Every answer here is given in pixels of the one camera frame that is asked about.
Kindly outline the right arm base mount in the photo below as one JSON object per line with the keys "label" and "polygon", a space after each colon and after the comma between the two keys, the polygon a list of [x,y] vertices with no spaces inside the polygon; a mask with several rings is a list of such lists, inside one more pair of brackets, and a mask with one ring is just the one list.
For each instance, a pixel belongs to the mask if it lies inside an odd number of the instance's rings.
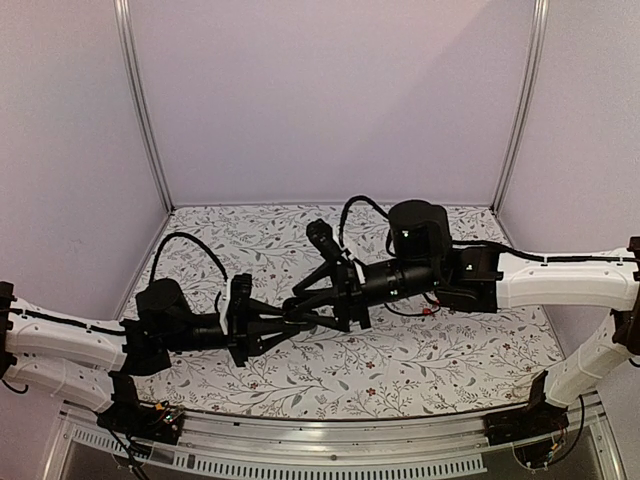
{"label": "right arm base mount", "polygon": [[482,417],[484,435],[491,446],[552,433],[569,425],[568,408],[557,407],[547,400],[544,391],[547,376],[548,372],[543,371],[534,378],[525,406]]}

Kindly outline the floral patterned table mat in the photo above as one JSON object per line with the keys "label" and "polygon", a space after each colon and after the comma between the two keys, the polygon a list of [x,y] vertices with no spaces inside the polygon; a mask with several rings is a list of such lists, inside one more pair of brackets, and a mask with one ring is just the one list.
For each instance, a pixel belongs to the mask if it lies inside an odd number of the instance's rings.
{"label": "floral patterned table mat", "polygon": [[[186,207],[163,231],[166,246],[145,276],[176,280],[191,308],[213,309],[225,278],[249,273],[252,295],[278,306],[320,264],[306,237],[337,205]],[[176,354],[136,379],[139,397],[192,410],[311,420],[399,418],[498,407],[524,400],[531,379],[562,358],[538,307],[496,315],[441,310],[411,298],[371,312],[372,325],[315,328],[237,367],[225,351]]]}

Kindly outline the left aluminium frame post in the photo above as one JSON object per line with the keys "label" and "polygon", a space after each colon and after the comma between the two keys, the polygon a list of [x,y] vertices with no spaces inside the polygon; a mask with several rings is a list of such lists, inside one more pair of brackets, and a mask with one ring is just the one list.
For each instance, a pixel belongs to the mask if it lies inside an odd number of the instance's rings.
{"label": "left aluminium frame post", "polygon": [[125,74],[129,85],[134,115],[138,124],[143,149],[154,185],[164,211],[170,215],[175,210],[165,169],[153,131],[151,115],[144,91],[139,58],[137,54],[130,2],[114,0],[114,13],[122,51]]}

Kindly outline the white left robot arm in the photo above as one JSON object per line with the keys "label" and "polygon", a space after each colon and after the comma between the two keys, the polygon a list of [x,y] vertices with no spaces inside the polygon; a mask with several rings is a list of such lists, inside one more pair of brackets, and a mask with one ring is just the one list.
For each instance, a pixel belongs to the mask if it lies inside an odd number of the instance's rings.
{"label": "white left robot arm", "polygon": [[286,319],[283,310],[251,297],[251,278],[227,284],[219,312],[193,312],[172,279],[152,282],[137,294],[136,319],[98,321],[43,309],[1,285],[1,377],[36,384],[54,396],[111,419],[128,434],[148,426],[134,378],[171,365],[171,354],[224,349],[236,365],[259,356],[308,323]]}

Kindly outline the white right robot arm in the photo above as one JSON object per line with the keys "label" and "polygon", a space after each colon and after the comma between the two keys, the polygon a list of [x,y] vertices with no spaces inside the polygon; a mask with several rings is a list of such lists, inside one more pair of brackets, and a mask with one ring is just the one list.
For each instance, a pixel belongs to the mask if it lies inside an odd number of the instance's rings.
{"label": "white right robot arm", "polygon": [[537,436],[584,391],[639,353],[639,249],[635,244],[592,254],[518,251],[488,240],[456,240],[444,207],[424,200],[398,203],[384,214],[389,259],[362,263],[344,229],[317,220],[307,237],[322,264],[285,303],[291,322],[348,331],[370,325],[369,310],[433,294],[438,307],[495,314],[533,305],[606,307],[599,329],[568,359],[537,374],[517,427]]}

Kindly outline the aluminium frame post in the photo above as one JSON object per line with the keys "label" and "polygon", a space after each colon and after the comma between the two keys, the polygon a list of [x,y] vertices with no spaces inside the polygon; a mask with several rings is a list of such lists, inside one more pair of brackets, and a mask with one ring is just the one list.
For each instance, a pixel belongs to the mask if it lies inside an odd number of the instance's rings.
{"label": "aluminium frame post", "polygon": [[125,74],[129,85],[134,115],[138,124],[143,149],[154,185],[164,211],[170,215],[175,210],[165,169],[153,131],[151,115],[144,91],[139,58],[137,54],[130,2],[114,0],[114,13],[122,51]]}
{"label": "aluminium frame post", "polygon": [[504,206],[515,173],[519,151],[527,126],[529,111],[534,98],[535,87],[544,51],[550,2],[534,2],[531,30],[524,64],[524,73],[517,98],[514,119],[508,137],[503,164],[490,209],[499,217]]}

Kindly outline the black earbud charging case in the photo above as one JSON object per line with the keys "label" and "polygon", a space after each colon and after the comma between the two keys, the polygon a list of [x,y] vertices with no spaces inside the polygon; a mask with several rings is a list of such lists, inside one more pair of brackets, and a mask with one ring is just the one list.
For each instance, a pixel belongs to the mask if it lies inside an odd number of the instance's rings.
{"label": "black earbud charging case", "polygon": [[283,322],[285,325],[299,327],[302,330],[310,330],[315,326],[314,319],[316,312],[308,309],[301,309],[299,305],[301,299],[289,298],[282,305]]}

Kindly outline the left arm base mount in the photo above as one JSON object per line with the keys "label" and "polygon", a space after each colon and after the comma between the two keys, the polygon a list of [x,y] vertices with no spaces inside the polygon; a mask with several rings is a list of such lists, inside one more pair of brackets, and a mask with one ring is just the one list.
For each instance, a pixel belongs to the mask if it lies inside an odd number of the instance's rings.
{"label": "left arm base mount", "polygon": [[184,425],[184,408],[164,401],[154,405],[140,402],[133,379],[110,372],[113,383],[111,405],[97,413],[97,425],[105,430],[168,445],[177,445]]}

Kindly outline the right aluminium frame post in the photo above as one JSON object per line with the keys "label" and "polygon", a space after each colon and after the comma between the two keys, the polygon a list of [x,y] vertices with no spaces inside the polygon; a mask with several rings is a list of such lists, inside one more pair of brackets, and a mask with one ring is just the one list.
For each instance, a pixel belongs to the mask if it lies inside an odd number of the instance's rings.
{"label": "right aluminium frame post", "polygon": [[515,173],[519,151],[527,126],[529,111],[534,98],[535,87],[544,51],[550,2],[534,2],[531,30],[524,64],[524,73],[517,98],[514,119],[508,137],[503,164],[490,209],[499,217],[504,206]]}

